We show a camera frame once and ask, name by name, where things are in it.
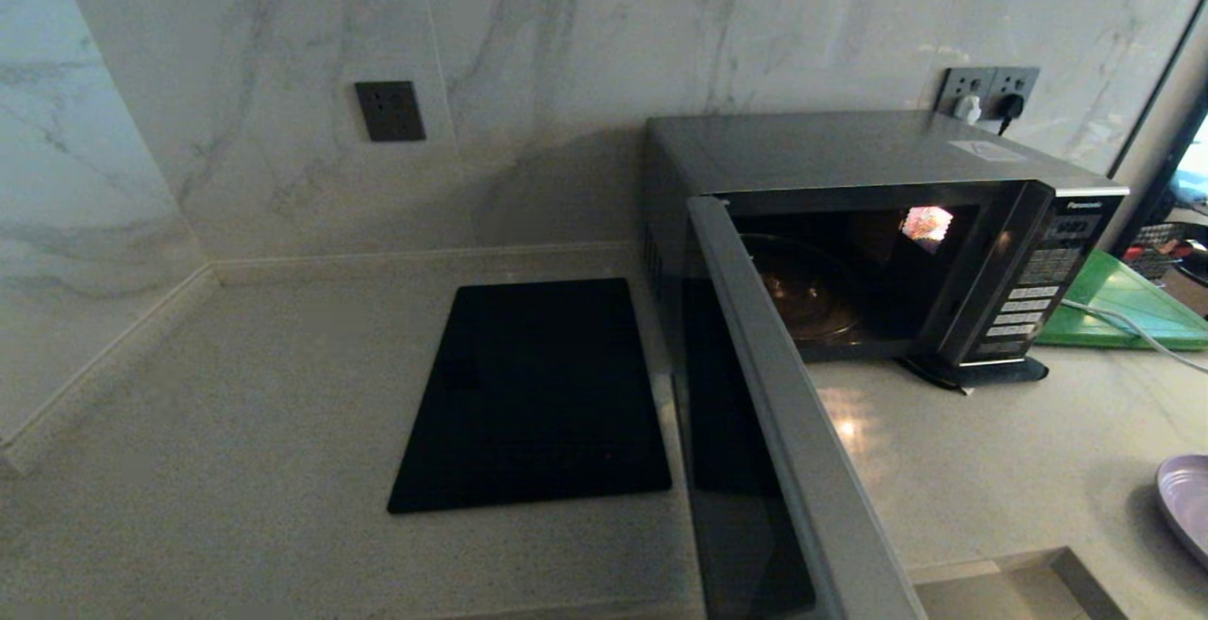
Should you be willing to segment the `black glass induction cooktop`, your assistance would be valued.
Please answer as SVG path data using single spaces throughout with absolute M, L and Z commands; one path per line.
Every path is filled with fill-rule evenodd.
M 672 486 L 629 282 L 455 291 L 390 515 Z

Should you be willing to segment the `light purple plate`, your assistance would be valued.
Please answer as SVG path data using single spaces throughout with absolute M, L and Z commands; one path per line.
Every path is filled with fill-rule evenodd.
M 1161 460 L 1155 485 L 1166 525 L 1183 550 L 1208 573 L 1208 454 Z

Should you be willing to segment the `green cutting board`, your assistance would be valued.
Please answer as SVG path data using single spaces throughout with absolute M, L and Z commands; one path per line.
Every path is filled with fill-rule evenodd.
M 1063 302 L 1068 301 L 1091 311 L 1061 305 L 1044 324 L 1036 344 L 1149 349 L 1148 341 L 1133 328 L 1113 315 L 1103 315 L 1117 313 L 1174 352 L 1208 350 L 1208 320 L 1113 255 L 1091 253 L 1063 297 Z

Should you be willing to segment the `dark grey single wall socket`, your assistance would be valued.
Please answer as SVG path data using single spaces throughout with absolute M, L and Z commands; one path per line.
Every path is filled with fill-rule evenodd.
M 359 81 L 354 91 L 371 141 L 426 141 L 413 82 Z

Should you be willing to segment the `grey double wall socket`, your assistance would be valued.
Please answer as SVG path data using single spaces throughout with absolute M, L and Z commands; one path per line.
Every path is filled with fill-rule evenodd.
M 981 99 L 978 123 L 999 124 L 997 106 L 1001 95 L 1018 92 L 1024 95 L 1027 105 L 1040 75 L 1041 69 L 1038 66 L 948 68 L 933 102 L 933 112 L 953 117 L 952 110 L 959 95 L 972 92 Z

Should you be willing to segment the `silver Panasonic microwave oven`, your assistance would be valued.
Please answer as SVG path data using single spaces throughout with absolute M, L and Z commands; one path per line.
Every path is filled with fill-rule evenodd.
M 788 334 L 805 363 L 994 363 L 1032 358 L 1129 193 L 908 109 L 652 118 L 640 173 L 647 282 L 680 360 L 691 198 L 721 199 L 739 236 L 803 241 L 849 270 L 863 321 L 815 344 Z

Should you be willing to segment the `dark pad under microwave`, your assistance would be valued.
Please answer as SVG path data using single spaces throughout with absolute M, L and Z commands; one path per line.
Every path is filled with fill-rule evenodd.
M 1049 376 L 1049 367 L 1030 357 L 994 363 L 947 363 L 937 357 L 919 355 L 898 358 L 895 363 L 943 392 L 965 395 L 985 386 L 1040 382 Z

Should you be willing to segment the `black glass microwave door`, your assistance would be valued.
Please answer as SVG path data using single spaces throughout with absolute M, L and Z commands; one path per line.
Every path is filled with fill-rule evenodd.
M 687 203 L 676 377 L 709 620 L 925 620 L 721 199 Z

